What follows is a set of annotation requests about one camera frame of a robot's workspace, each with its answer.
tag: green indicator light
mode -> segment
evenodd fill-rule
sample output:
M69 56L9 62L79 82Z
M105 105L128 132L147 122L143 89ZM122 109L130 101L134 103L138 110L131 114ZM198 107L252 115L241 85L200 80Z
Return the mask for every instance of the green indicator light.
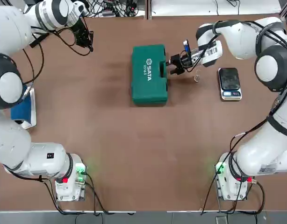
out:
M217 174L222 174L224 170L225 163L219 162L216 165Z

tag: brown table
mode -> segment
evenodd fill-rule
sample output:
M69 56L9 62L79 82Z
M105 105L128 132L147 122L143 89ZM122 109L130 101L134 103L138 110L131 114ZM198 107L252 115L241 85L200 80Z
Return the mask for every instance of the brown table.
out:
M275 94L257 80L254 59L235 59L219 37L223 57L214 66L198 68L199 83L192 78L171 80L166 106L138 108L130 97L132 48L163 43L169 56L182 50L186 38L195 48L195 32L203 23L267 16L88 19L95 36L94 53L87 57L50 36L43 42L45 67L35 83L38 125L30 130L32 140L61 143L67 152L79 154L108 210L199 210L213 165L229 150L231 137L261 121ZM39 49L28 49L28 54L39 68ZM20 52L13 58L24 79L29 79L25 55ZM220 100L219 67L238 69L240 102ZM257 179L265 188L265 209L287 210L287 174ZM261 193L254 187L238 208L257 209L260 201ZM217 205L213 187L206 209L217 210ZM89 192L86 202L63 207L93 210L93 198ZM54 207L42 184L16 179L0 165L0 210Z

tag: robotic arm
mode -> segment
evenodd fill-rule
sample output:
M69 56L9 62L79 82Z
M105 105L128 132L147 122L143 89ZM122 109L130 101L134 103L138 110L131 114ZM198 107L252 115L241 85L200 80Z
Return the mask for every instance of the robotic arm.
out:
M200 26L196 32L199 47L193 50L191 55L198 52L202 57L200 63L205 67L214 64L222 55L222 48L217 41L211 42L211 39L223 35L230 52L237 59L257 56L255 73L258 80L270 91L284 92L279 96L281 100L287 95L287 49L281 46L280 39L271 33L265 32L262 33L265 35L262 35L261 32L273 31L286 42L287 35L281 20L276 17L256 22L262 28L252 22L239 21L219 21ZM216 50L211 55L201 55L205 48L208 49L206 52L215 48ZM186 47L185 51L187 55L179 58L181 62L189 60L190 54ZM190 63L181 63L181 68L184 69L189 64L195 67L197 64L194 62L192 60ZM228 153L224 153L216 166L217 169L221 168L218 172L218 192L224 200L243 200L249 176L287 172L287 97L280 108L269 114L258 133L231 155L232 157L227 157Z
M33 41L33 33L70 27L76 43L93 51L93 33L80 16L88 12L80 1L44 0L22 13L15 7L0 7L0 163L20 176L44 175L55 180L59 201L84 198L86 167L76 154L66 153L57 143L33 143L29 133L6 118L2 109L22 102L23 83L15 61L9 56Z

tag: digital scale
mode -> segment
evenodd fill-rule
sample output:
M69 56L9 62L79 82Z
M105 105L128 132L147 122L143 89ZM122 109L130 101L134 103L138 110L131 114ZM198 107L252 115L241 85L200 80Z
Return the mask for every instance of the digital scale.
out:
M223 100L241 100L242 94L236 68L220 68L218 78Z

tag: green toolbox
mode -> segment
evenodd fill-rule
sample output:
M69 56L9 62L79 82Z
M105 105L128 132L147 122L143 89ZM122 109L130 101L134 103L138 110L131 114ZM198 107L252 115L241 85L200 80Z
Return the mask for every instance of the green toolbox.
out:
M137 106L166 104L167 76L163 44L133 48L131 91Z

